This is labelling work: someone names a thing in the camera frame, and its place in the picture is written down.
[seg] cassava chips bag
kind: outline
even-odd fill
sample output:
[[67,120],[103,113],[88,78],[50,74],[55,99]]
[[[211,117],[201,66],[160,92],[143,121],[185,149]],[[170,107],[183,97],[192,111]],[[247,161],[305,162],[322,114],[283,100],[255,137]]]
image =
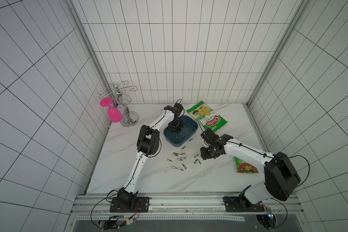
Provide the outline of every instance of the cassava chips bag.
[[227,121],[224,120],[217,112],[212,110],[206,103],[200,101],[187,112],[196,120],[200,121],[205,129],[211,128],[212,131],[223,127]]

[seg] marble tabletop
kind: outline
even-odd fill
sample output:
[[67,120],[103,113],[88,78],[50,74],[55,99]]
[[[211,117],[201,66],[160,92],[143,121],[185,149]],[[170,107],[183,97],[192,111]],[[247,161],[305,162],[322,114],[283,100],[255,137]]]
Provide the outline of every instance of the marble tabletop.
[[[108,193],[112,189],[119,190],[127,180],[136,158],[136,142],[142,125],[149,125],[157,119],[167,104],[131,104],[130,110],[139,114],[139,122],[133,127],[122,127],[120,123],[112,123],[98,158],[87,193]],[[189,109],[194,104],[183,104]],[[209,104],[228,123],[218,129],[221,136],[228,134],[240,142],[261,149],[258,138],[251,126],[242,104]],[[149,159],[139,181],[139,192],[240,192],[246,186],[264,179],[263,174],[237,173],[234,157],[221,155],[216,159],[202,160],[201,165],[194,164],[193,156],[200,153],[203,146],[197,129],[192,141],[181,147],[172,146],[160,133],[162,150],[158,156]],[[176,160],[173,152],[185,152],[184,161]],[[173,169],[173,166],[187,169]]]

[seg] blue plastic basin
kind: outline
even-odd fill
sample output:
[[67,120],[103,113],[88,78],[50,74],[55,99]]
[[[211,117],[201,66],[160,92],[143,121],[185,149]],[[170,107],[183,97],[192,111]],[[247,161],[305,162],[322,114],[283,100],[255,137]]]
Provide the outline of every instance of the blue plastic basin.
[[183,115],[179,118],[179,120],[182,121],[184,125],[179,134],[169,131],[169,127],[165,128],[164,130],[166,140],[168,140],[175,147],[180,147],[196,132],[197,128],[199,127],[197,122],[189,116]]

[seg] black cable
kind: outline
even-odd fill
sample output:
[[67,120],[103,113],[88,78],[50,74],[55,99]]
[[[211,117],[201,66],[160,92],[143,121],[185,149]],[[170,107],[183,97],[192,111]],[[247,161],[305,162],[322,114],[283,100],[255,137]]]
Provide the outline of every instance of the black cable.
[[301,185],[308,179],[308,176],[310,175],[311,166],[310,166],[310,163],[308,162],[308,160],[307,160],[304,156],[301,156],[301,155],[294,155],[294,156],[291,156],[291,157],[289,157],[289,158],[270,157],[270,156],[268,156],[268,155],[262,154],[262,153],[260,153],[260,152],[258,152],[258,151],[255,151],[254,149],[251,149],[250,147],[244,146],[244,145],[242,145],[242,144],[238,144],[238,143],[236,143],[236,142],[231,142],[231,143],[234,143],[234,144],[239,145],[239,146],[246,147],[246,148],[250,149],[251,151],[254,151],[254,152],[256,152],[256,153],[259,153],[259,154],[262,155],[262,156],[265,156],[265,157],[268,157],[268,158],[271,158],[271,159],[276,159],[276,160],[288,160],[288,159],[291,159],[291,158],[294,158],[294,157],[297,157],[297,156],[302,157],[303,159],[305,159],[305,160],[307,161],[307,164],[308,164],[308,174],[307,174],[307,177],[303,180],[303,182],[300,183],[297,187],[301,186]]
[[[282,204],[280,201],[278,201],[278,200],[276,200],[276,199],[271,198],[271,200],[275,200],[275,201],[279,202],[280,204]],[[285,208],[285,210],[286,210],[286,217],[285,217],[285,220],[284,220],[280,225],[274,227],[274,229],[279,228],[281,225],[283,225],[283,223],[284,223],[284,222],[286,221],[286,219],[288,218],[288,209],[287,209],[283,204],[282,204],[282,206],[283,206],[283,207]]]
[[154,156],[147,156],[148,158],[153,158],[153,157],[157,156],[157,155],[160,153],[161,148],[162,148],[162,144],[161,144],[161,139],[158,138],[158,140],[160,141],[160,150],[159,150],[158,153],[156,153],[156,155],[154,155]]
[[116,195],[117,195],[117,193],[116,193],[115,195],[112,195],[112,196],[108,196],[108,195],[107,195],[107,197],[103,198],[103,199],[100,200],[97,204],[95,204],[95,206],[92,208],[92,211],[90,211],[90,220],[91,220],[92,223],[93,223],[96,227],[98,227],[99,229],[102,229],[102,228],[99,227],[97,224],[95,224],[95,223],[93,222],[93,220],[92,220],[92,213],[93,213],[93,210],[94,210],[94,208],[95,208],[101,201],[107,200],[108,197],[113,197],[113,196],[116,196]]

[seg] chip bag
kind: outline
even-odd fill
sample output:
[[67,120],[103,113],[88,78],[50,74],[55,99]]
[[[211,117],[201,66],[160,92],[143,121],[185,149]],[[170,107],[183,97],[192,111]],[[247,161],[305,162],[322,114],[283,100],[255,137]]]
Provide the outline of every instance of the chip bag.
[[216,111],[211,109],[206,103],[200,101],[187,112],[196,120],[200,121],[205,129],[211,128],[212,131],[223,127],[227,121],[224,120]]
[[259,173],[258,169],[251,164],[245,163],[245,161],[235,157],[237,172],[240,173]]

